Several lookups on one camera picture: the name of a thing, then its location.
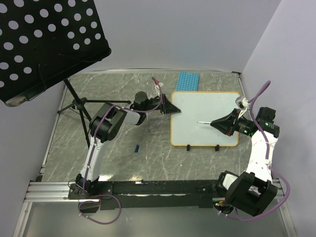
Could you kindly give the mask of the white blue whiteboard marker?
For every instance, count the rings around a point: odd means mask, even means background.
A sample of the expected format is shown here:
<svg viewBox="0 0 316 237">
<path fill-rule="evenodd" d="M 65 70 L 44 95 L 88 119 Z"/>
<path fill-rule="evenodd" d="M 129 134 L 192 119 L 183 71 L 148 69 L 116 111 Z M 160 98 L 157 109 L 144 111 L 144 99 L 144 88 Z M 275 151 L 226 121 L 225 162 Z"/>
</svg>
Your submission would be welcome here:
<svg viewBox="0 0 316 237">
<path fill-rule="evenodd" d="M 197 123 L 201 123 L 201 124 L 211 124 L 211 122 L 208 122 L 208 121 L 197 121 Z"/>
</svg>

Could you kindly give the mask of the blue marker cap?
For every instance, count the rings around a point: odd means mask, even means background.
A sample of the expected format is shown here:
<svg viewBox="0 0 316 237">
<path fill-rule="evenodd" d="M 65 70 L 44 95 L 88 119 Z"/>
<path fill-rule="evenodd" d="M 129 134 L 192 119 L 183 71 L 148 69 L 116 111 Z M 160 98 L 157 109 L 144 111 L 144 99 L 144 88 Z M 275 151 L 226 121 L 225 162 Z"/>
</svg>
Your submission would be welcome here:
<svg viewBox="0 0 316 237">
<path fill-rule="evenodd" d="M 139 146 L 139 145 L 136 145 L 134 152 L 137 153 L 137 152 L 139 151 L 139 148 L 140 148 L 140 146 Z"/>
</svg>

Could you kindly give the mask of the yellow framed whiteboard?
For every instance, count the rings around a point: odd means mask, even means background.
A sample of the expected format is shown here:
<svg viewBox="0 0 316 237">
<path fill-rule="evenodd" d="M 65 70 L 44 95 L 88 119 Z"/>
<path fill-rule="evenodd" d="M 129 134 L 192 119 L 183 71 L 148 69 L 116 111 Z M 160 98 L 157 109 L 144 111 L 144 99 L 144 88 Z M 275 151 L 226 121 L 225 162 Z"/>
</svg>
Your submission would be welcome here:
<svg viewBox="0 0 316 237">
<path fill-rule="evenodd" d="M 240 93 L 235 91 L 174 91 L 171 103 L 181 113 L 171 115 L 170 142 L 175 147 L 187 144 L 198 146 L 235 147 L 239 135 L 227 136 L 209 124 L 197 123 L 220 119 L 237 107 L 235 100 Z"/>
</svg>

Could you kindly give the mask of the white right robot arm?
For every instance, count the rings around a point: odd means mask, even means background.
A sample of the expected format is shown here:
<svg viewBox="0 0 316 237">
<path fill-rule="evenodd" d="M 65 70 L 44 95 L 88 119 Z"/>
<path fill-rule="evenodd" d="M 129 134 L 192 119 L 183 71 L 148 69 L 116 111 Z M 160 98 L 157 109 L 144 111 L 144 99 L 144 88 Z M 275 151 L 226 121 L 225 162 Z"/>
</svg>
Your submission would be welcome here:
<svg viewBox="0 0 316 237">
<path fill-rule="evenodd" d="M 272 182 L 272 156 L 279 137 L 279 126 L 274 124 L 275 110 L 261 107 L 255 121 L 240 115 L 240 109 L 210 123 L 211 127 L 227 136 L 235 132 L 251 138 L 251 153 L 247 169 L 236 175 L 222 172 L 215 185 L 216 193 L 224 197 L 214 207 L 223 214 L 239 209 L 251 216 L 262 214 L 277 195 Z"/>
</svg>

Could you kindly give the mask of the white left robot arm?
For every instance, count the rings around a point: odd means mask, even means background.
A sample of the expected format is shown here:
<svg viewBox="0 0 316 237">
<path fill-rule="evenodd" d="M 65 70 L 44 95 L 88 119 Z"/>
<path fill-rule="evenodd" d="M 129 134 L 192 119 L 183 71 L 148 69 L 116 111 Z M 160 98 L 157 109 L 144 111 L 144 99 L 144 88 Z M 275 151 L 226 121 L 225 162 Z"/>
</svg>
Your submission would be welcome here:
<svg viewBox="0 0 316 237">
<path fill-rule="evenodd" d="M 143 91 L 136 93 L 129 108 L 106 102 L 99 109 L 89 124 L 90 146 L 84 166 L 76 177 L 76 184 L 85 198 L 96 196 L 101 162 L 109 142 L 114 140 L 121 126 L 125 123 L 139 126 L 147 113 L 153 111 L 160 111 L 164 115 L 181 112 L 164 93 L 149 99 Z"/>
</svg>

